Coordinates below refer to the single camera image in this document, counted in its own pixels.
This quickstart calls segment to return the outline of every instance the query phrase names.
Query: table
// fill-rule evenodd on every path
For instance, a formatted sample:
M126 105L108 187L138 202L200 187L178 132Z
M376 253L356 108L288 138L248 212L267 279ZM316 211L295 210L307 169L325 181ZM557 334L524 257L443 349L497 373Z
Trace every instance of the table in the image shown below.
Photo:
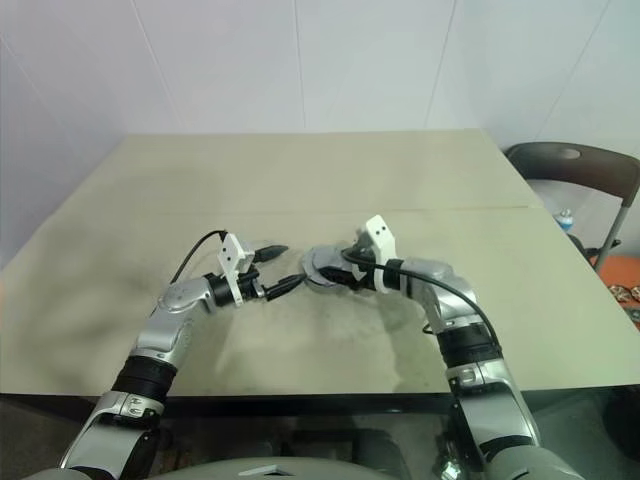
M0 391L99 395L193 242L227 228L291 249L350 242L380 213L400 256L473 285L522 389L640 383L640 335L482 132L133 136L3 272ZM211 270L213 241L187 275ZM221 311L171 395L448 391L424 315L395 295L318 294Z

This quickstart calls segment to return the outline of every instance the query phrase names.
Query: black chair backrest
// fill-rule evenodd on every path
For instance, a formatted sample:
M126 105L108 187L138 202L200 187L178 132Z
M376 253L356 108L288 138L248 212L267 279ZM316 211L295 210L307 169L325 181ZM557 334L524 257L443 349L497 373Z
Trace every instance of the black chair backrest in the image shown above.
M629 207L640 187L640 162L622 153L574 143L533 142L506 152L527 180L576 183L615 195Z

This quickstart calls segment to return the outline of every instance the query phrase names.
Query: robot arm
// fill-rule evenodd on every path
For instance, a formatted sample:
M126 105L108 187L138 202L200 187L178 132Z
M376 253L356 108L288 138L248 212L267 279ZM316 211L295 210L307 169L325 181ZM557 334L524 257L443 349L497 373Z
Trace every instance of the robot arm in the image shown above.
M393 235L380 216L365 224L351 248L316 247L303 265L308 281L316 285L395 290L424 308L454 396L454 441L448 445L449 453L462 457L467 468L496 480L581 478L541 448L536 423L507 368L498 338L475 305L469 283L450 265L398 259ZM442 478L461 478L455 461L444 467Z
M222 275L169 285L113 387L97 402L60 467L92 479L146 477L159 441L157 426L167 392L187 355L194 327L218 308L240 306L250 299L273 300L299 285L304 275L291 275L272 287L258 282L255 263L284 250L271 246L254 252L235 235L226 234L218 257Z

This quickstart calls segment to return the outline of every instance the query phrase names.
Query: water bottle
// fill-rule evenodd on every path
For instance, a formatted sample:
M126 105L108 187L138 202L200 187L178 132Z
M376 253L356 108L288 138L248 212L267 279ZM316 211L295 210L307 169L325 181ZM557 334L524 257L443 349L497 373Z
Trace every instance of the water bottle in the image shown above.
M573 214L568 208L553 216L560 228L568 232L573 227Z

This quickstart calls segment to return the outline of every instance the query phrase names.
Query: white panel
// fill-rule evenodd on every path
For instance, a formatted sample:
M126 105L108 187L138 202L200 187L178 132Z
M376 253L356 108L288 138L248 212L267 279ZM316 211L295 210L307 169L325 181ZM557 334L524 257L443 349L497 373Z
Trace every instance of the white panel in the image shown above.
M5 0L0 29L43 102L94 165L121 133L174 131L129 0Z
M138 0L189 132L301 130L290 0Z
M2 42L0 106L2 268L86 172Z
M540 135L630 153L640 131L640 2L612 0Z
M421 129L450 0L297 0L307 127Z
M533 140L605 4L459 0L427 127L483 127L501 147Z

